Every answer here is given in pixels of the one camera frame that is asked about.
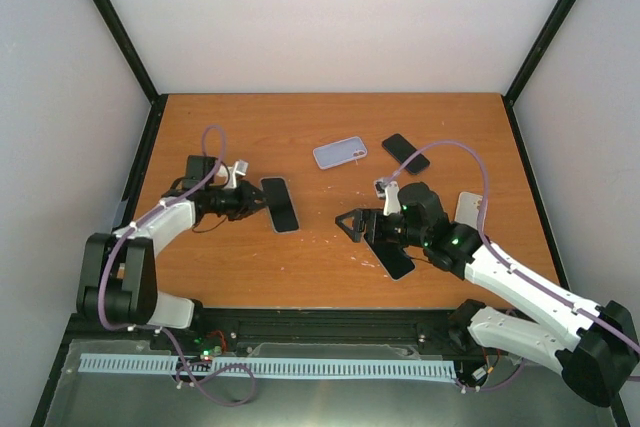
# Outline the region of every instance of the black metal frame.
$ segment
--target black metal frame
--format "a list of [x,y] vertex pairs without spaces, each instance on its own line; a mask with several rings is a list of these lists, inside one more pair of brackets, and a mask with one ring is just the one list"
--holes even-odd
[[[568,288],[566,274],[553,238],[549,219],[544,209],[542,197],[538,190],[533,168],[513,108],[575,1],[576,0],[557,1],[511,86],[503,96],[506,115],[524,166],[529,187],[531,188],[545,238],[558,274],[558,279],[560,284],[565,288]],[[127,202],[122,219],[122,225],[124,225],[133,219],[144,176],[151,158],[153,145],[162,120],[162,114],[167,102],[167,95],[161,96],[156,91],[110,0],[94,0],[94,3],[151,104],[147,123],[123,195],[123,201]],[[203,315],[212,322],[219,322],[226,331],[231,330],[236,332],[237,337],[233,340],[232,348],[236,349],[237,352],[242,352],[247,346],[265,341],[289,342],[293,337],[296,337],[297,341],[300,342],[299,338],[304,337],[306,341],[312,343],[332,343],[332,341],[339,340],[342,343],[357,341],[358,343],[409,344],[422,349],[423,353],[437,353],[445,358],[458,361],[474,358],[478,353],[471,353],[470,356],[465,357],[459,352],[451,350],[449,344],[441,338],[439,332],[446,325],[446,317],[449,313],[450,311],[447,310],[333,312],[311,310],[300,312],[256,309],[205,309]],[[348,332],[352,332],[354,328],[356,328],[357,334],[349,334]],[[417,341],[420,332],[435,333],[433,342],[430,341],[420,344]],[[154,342],[159,342],[157,338],[153,338],[152,334],[148,332],[106,332],[96,324],[88,323],[79,319],[77,316],[72,316],[33,419],[32,426],[44,424],[69,343],[73,339],[82,338],[150,338],[153,339]],[[188,338],[180,340],[189,342]],[[619,426],[630,425],[619,397],[614,401],[612,411]]]

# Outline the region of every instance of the black smartphone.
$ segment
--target black smartphone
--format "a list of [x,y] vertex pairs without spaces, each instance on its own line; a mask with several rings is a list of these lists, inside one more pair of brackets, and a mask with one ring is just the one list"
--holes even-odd
[[[382,147],[400,163],[403,163],[416,151],[416,148],[400,134],[393,134],[391,137],[384,139],[382,141]],[[405,170],[412,175],[417,175],[429,167],[429,164],[431,164],[429,159],[420,154],[409,162]]]
[[278,233],[293,232],[300,228],[289,189],[282,177],[267,177],[260,180],[267,202],[273,230]]

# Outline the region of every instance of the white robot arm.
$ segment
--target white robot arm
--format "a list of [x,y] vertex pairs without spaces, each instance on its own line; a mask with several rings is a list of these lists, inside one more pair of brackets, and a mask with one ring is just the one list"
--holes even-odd
[[[171,202],[197,184],[215,162],[213,157],[189,156],[185,177],[178,179],[159,204],[165,207],[153,219],[138,228],[126,240],[119,254],[119,269],[114,269],[105,293],[108,318],[130,324],[188,328],[199,302],[160,292],[156,286],[155,258],[180,233],[197,225],[206,214],[240,220],[265,207],[262,192],[246,180],[248,163],[242,160],[218,171],[223,182],[206,185],[187,198]],[[100,278],[107,253],[132,226],[111,234],[94,234],[85,246],[84,260],[76,299],[78,313],[96,318]]]
[[463,350],[497,348],[530,359],[560,374],[594,405],[611,404],[640,360],[622,340],[626,336],[637,344],[627,309],[614,301],[600,306],[573,294],[497,244],[483,243],[473,227],[450,222],[437,194],[422,182],[402,189],[396,182],[374,185],[384,208],[355,209],[336,217],[336,224],[354,242],[364,239],[391,278],[398,280],[415,268],[404,249],[418,246],[435,267],[484,287],[532,319],[469,300],[450,318],[454,344]]

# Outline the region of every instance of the wooden table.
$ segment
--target wooden table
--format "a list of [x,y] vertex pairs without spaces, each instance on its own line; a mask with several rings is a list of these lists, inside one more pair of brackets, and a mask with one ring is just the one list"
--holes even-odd
[[[221,124],[226,161],[249,162],[247,180],[282,176],[301,229],[274,233],[266,210],[206,234],[185,232],[157,259],[159,288],[210,307],[452,308],[467,298],[506,307],[502,299],[418,262],[392,281],[365,243],[355,244],[334,218],[356,207],[381,207],[372,182],[398,164],[381,141],[400,132],[416,146],[456,139],[476,149],[489,169],[486,231],[512,256],[557,282],[551,256],[498,94],[171,95],[143,185],[136,218],[183,175],[200,153],[203,129]],[[368,156],[320,170],[312,150],[358,135]],[[211,155],[219,148],[212,132]],[[431,167],[400,186],[424,181],[453,218],[461,191],[481,193],[469,154],[452,146],[426,152]],[[206,217],[200,228],[215,225]]]

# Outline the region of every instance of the wire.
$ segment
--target wire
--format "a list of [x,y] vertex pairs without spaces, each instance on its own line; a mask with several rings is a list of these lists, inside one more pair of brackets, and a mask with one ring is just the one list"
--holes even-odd
[[224,224],[226,222],[226,220],[229,217],[224,217],[220,222],[218,222],[216,225],[214,225],[213,227],[206,229],[206,230],[196,230],[196,227],[198,225],[200,225],[199,223],[194,225],[193,227],[191,227],[191,232],[193,232],[194,234],[206,234],[207,232],[211,232],[212,230],[216,230],[218,227],[220,227],[222,224]]
[[440,140],[440,141],[437,141],[437,142],[432,142],[430,144],[427,144],[424,147],[421,147],[420,149],[416,150],[413,154],[411,154],[407,158],[407,160],[405,160],[400,165],[400,167],[398,167],[391,174],[390,177],[386,178],[384,180],[384,186],[387,186],[389,184],[389,182],[392,182],[393,180],[395,180],[400,175],[402,170],[414,158],[416,158],[418,155],[422,154],[424,151],[429,150],[430,148],[436,147],[438,145],[455,145],[457,147],[460,147],[460,148],[466,150],[476,160],[476,162],[478,163],[478,166],[480,167],[480,172],[482,173],[482,185],[483,185],[482,191],[483,191],[483,194],[482,194],[482,201],[480,202],[480,208],[478,209],[478,218],[477,218],[477,221],[476,221],[476,227],[477,227],[477,230],[478,230],[478,235],[480,236],[480,239],[482,240],[482,243],[484,244],[485,248],[491,253],[491,255],[493,255],[496,258],[496,260],[498,260],[498,262],[500,262],[507,269],[509,269],[509,271],[512,274],[517,275],[522,280],[524,280],[528,284],[532,285],[533,287],[537,288],[541,292],[544,292],[545,294],[547,294],[552,299],[557,300],[558,302],[560,302],[561,304],[563,304],[566,307],[569,307],[572,311],[575,310],[576,313],[588,318],[593,323],[597,324],[601,328],[603,328],[606,331],[610,332],[611,334],[613,334],[615,337],[617,337],[622,342],[624,342],[627,346],[629,346],[633,351],[635,351],[640,356],[640,345],[638,345],[638,343],[634,342],[632,339],[630,339],[624,333],[620,332],[618,329],[616,329],[612,325],[609,325],[607,322],[605,322],[604,320],[600,319],[599,317],[591,314],[590,312],[587,312],[586,310],[584,310],[581,307],[576,308],[576,305],[575,305],[574,302],[572,302],[572,301],[566,299],[565,297],[557,294],[556,292],[554,292],[551,289],[547,288],[546,286],[542,285],[540,282],[536,281],[535,279],[532,279],[531,277],[529,277],[528,275],[526,275],[525,273],[523,273],[519,269],[512,269],[511,268],[512,267],[511,263],[507,259],[505,259],[502,255],[500,255],[500,253],[498,251],[496,251],[496,249],[491,245],[491,242],[489,242],[489,239],[487,239],[487,236],[484,233],[484,221],[485,221],[486,216],[487,216],[487,208],[489,207],[489,173],[487,171],[486,166],[484,165],[484,162],[482,161],[482,159],[478,155],[478,153],[475,150],[473,150],[471,147],[463,144],[462,142],[458,142],[456,140]]
[[[502,382],[496,385],[492,385],[490,387],[478,387],[476,391],[477,392],[495,392],[496,390],[505,388],[506,386],[513,383],[513,381],[516,380],[522,374],[522,371],[524,370],[524,365],[525,365],[525,362],[524,362],[524,359],[522,359],[520,361],[520,365],[518,366],[518,368],[514,370],[513,373],[509,377],[504,379]],[[462,389],[462,392],[466,392],[466,389],[467,389],[466,385],[464,385],[458,379],[455,379],[454,382],[458,387],[460,387],[460,389]]]
[[[193,372],[193,368],[197,367],[198,365],[211,365],[211,360],[200,360],[198,362],[191,362],[189,364],[189,368],[191,369],[191,371]],[[181,372],[184,370],[184,365],[181,365],[180,367],[178,367],[178,369],[176,369],[176,374],[174,377],[174,380],[177,382],[180,382],[180,374]]]
[[[182,369],[187,374],[187,376],[189,377],[189,379],[193,383],[194,387],[196,387],[200,391],[200,393],[202,395],[204,395],[207,399],[209,399],[210,401],[212,401],[212,402],[214,402],[214,403],[216,403],[218,405],[221,405],[223,407],[237,407],[239,405],[246,404],[251,399],[253,399],[253,397],[256,394],[256,390],[257,390],[257,382],[256,382],[255,375],[253,375],[253,372],[251,371],[251,369],[249,367],[247,367],[244,364],[229,364],[229,365],[225,365],[224,367],[222,367],[222,368],[216,370],[215,372],[207,375],[204,379],[198,380],[198,379],[195,378],[195,376],[193,375],[193,372],[189,368],[189,362],[187,362],[187,359],[185,358],[184,353],[182,352],[182,348],[180,347],[180,344],[178,343],[178,340],[175,338],[175,336],[171,333],[170,330],[168,330],[168,329],[166,329],[164,327],[161,327],[160,330],[162,332],[164,332],[164,334],[167,337],[169,337],[169,340],[171,341],[171,343],[175,347],[176,353],[178,354],[178,357],[180,358],[180,361],[182,362]],[[213,380],[214,378],[218,377],[223,372],[226,372],[226,371],[232,370],[232,369],[244,370],[247,373],[247,375],[249,376],[249,378],[251,379],[251,391],[249,392],[249,394],[244,399],[238,400],[237,402],[229,402],[227,400],[220,399],[219,397],[215,397],[215,396],[209,394],[206,390],[204,390],[202,388],[201,384],[204,384],[205,382],[209,382],[210,380]]]
[[[227,171],[227,180],[222,185],[213,185],[212,186],[213,188],[216,188],[216,189],[222,189],[222,188],[226,187],[227,184],[229,184],[229,181],[231,180],[231,174],[229,173],[229,167],[227,167],[227,164],[225,164],[224,162],[222,162],[221,165],[222,165],[222,167],[224,167],[224,170]],[[169,187],[169,190],[171,191],[171,190],[177,189],[178,185],[180,185],[180,182],[182,182],[183,180],[186,180],[186,179],[188,179],[188,177],[178,177],[176,180],[174,180],[171,183],[171,187]]]
[[[168,199],[168,200],[162,199],[158,203],[158,205],[156,205],[153,209],[151,209],[149,212],[147,212],[142,217],[140,217],[136,222],[132,222],[129,225],[129,228],[127,230],[125,230],[124,233],[121,235],[121,237],[116,241],[116,244],[113,246],[113,250],[109,253],[109,256],[107,258],[107,262],[105,263],[104,271],[103,271],[102,276],[100,278],[100,285],[99,285],[99,288],[98,288],[98,318],[100,319],[100,323],[102,324],[102,326],[106,330],[113,331],[113,330],[119,330],[119,329],[123,329],[123,328],[126,328],[126,327],[130,327],[129,324],[112,324],[111,322],[109,322],[109,320],[107,319],[106,312],[105,312],[105,299],[104,299],[106,291],[107,291],[107,283],[109,281],[109,276],[111,274],[111,271],[113,270],[116,258],[118,257],[118,254],[120,253],[120,250],[122,249],[122,246],[124,245],[125,241],[133,233],[135,233],[140,227],[144,226],[146,223],[148,223],[149,221],[154,219],[160,212],[164,211],[168,207],[171,207],[171,206],[173,206],[173,205],[175,205],[175,204],[177,204],[179,202],[182,202],[188,196],[190,196],[191,194],[196,192],[198,189],[200,189],[201,187],[206,185],[213,178],[213,176],[216,175],[218,170],[220,170],[220,166],[222,165],[222,159],[224,158],[224,155],[226,153],[227,136],[226,136],[224,130],[222,129],[222,127],[220,127],[219,125],[209,125],[209,126],[207,126],[207,128],[205,128],[204,132],[202,133],[202,138],[200,139],[200,144],[201,144],[201,147],[202,147],[202,154],[205,157],[207,156],[206,138],[207,138],[207,134],[211,130],[217,130],[219,132],[221,145],[220,145],[220,154],[219,154],[218,158],[216,159],[216,161],[215,161],[215,163],[213,165],[213,168],[209,171],[209,173],[207,175],[205,175],[205,177],[200,182],[198,182],[196,185],[194,185],[191,189],[187,190],[186,192],[183,192],[178,197],[174,197],[174,198],[171,198],[171,199]],[[244,370],[247,373],[247,375],[249,375],[249,378],[251,379],[251,392],[249,393],[249,395],[246,398],[244,398],[242,400],[239,400],[237,402],[229,402],[229,401],[226,401],[224,399],[220,399],[218,397],[212,396],[209,393],[207,393],[202,388],[202,386],[200,385],[200,381],[198,381],[193,376],[193,372],[191,372],[191,369],[189,368],[189,363],[187,362],[187,359],[185,358],[184,353],[182,352],[182,348],[180,347],[180,343],[178,342],[176,337],[171,333],[171,331],[169,329],[167,329],[165,327],[154,327],[154,326],[150,326],[150,325],[138,326],[138,328],[145,329],[145,330],[155,330],[158,333],[159,332],[164,333],[169,338],[169,340],[173,344],[176,352],[178,353],[178,357],[180,357],[180,361],[182,362],[182,365],[183,365],[183,370],[185,371],[185,373],[187,374],[189,379],[191,379],[191,382],[193,382],[194,386],[200,391],[200,393],[202,395],[204,395],[207,399],[211,400],[212,402],[214,402],[214,403],[216,403],[218,405],[226,406],[226,407],[235,407],[237,405],[242,405],[242,404],[245,404],[245,403],[249,402],[255,396],[255,393],[256,393],[256,379],[255,379],[255,376],[253,375],[253,372],[251,371],[251,369],[249,369],[249,367],[247,367],[246,365],[243,365],[243,364],[229,364],[229,365],[223,367],[222,369],[217,370],[213,374],[210,374],[209,376],[205,377],[205,379],[202,379],[202,382],[204,382],[207,379],[211,380],[212,378],[215,378],[216,376],[220,375],[222,372],[226,372],[227,370],[231,370],[231,369],[234,369],[234,368],[238,368],[240,370]]]
[[127,240],[127,238],[129,238],[140,227],[144,226],[147,222],[149,222],[150,220],[155,218],[156,215],[158,215],[160,212],[162,212],[166,208],[171,207],[172,205],[175,205],[178,202],[181,202],[182,200],[184,200],[185,198],[187,198],[188,196],[190,196],[191,194],[196,192],[198,189],[200,189],[202,186],[206,185],[213,178],[213,176],[218,172],[218,170],[220,170],[220,165],[222,164],[222,159],[223,159],[223,157],[224,157],[224,155],[226,153],[226,149],[227,149],[227,136],[226,136],[224,130],[222,129],[222,127],[220,127],[219,125],[209,125],[204,130],[204,132],[202,133],[202,138],[200,139],[200,144],[202,146],[202,153],[203,153],[203,155],[206,156],[207,155],[207,149],[206,149],[206,145],[205,144],[206,144],[207,134],[211,130],[214,130],[214,129],[217,130],[220,133],[221,146],[220,146],[220,155],[216,159],[216,162],[215,162],[213,168],[211,169],[211,171],[207,175],[205,175],[204,178],[200,182],[198,182],[196,185],[194,185],[191,189],[189,189],[186,192],[182,193],[178,197],[173,197],[173,198],[171,198],[171,199],[169,199],[167,201],[161,201],[161,202],[164,202],[164,204],[159,203],[153,209],[151,209],[149,212],[147,212],[142,217],[140,217],[137,222],[132,222],[130,224],[129,228],[117,240],[116,244],[113,247],[113,250],[109,254],[109,256],[107,258],[107,262],[106,262],[105,267],[104,267],[104,271],[102,272],[102,277],[100,278],[100,286],[98,288],[98,317],[100,319],[100,323],[102,324],[102,326],[105,329],[107,329],[107,330],[117,330],[117,329],[122,329],[122,328],[128,327],[128,324],[112,324],[112,323],[110,323],[107,320],[107,316],[106,316],[106,313],[105,313],[104,297],[105,297],[105,294],[106,294],[106,291],[107,291],[107,282],[109,280],[109,275],[111,274],[111,271],[113,269],[115,260],[116,260],[116,258],[118,256],[118,253],[122,249],[122,246],[124,245],[124,243]]
[[227,351],[227,339],[224,337],[224,333],[221,330],[214,330],[207,334],[207,339],[218,336],[220,338],[220,347],[222,348],[222,353]]

